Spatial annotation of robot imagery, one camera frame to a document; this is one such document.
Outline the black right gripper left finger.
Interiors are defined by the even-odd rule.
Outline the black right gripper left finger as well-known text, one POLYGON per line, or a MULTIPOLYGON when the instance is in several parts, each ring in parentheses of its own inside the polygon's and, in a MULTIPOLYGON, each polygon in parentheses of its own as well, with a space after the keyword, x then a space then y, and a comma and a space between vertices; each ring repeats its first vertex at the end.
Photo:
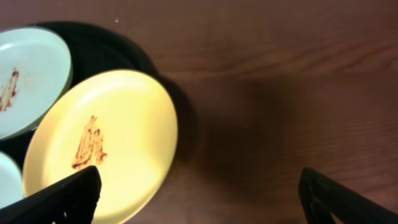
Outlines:
POLYGON ((88 166, 1 209, 1 223, 91 223, 101 192, 95 166, 88 166))

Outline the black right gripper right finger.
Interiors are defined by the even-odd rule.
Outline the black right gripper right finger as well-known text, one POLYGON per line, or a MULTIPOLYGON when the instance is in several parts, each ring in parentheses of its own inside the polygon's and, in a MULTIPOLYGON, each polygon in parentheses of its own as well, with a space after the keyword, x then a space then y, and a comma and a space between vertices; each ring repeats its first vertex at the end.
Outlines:
POLYGON ((397 214, 357 194, 329 177, 304 168, 298 194, 309 224, 335 223, 397 223, 397 214))

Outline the yellow plate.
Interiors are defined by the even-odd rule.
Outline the yellow plate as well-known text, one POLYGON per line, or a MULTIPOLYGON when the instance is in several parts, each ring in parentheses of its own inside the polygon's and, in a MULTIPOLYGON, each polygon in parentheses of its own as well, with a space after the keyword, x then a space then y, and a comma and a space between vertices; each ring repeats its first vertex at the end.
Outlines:
POLYGON ((177 136, 174 104, 157 80, 132 70, 100 73, 44 116, 25 156, 24 194, 94 165, 102 186, 93 222, 124 223, 163 183, 177 136))

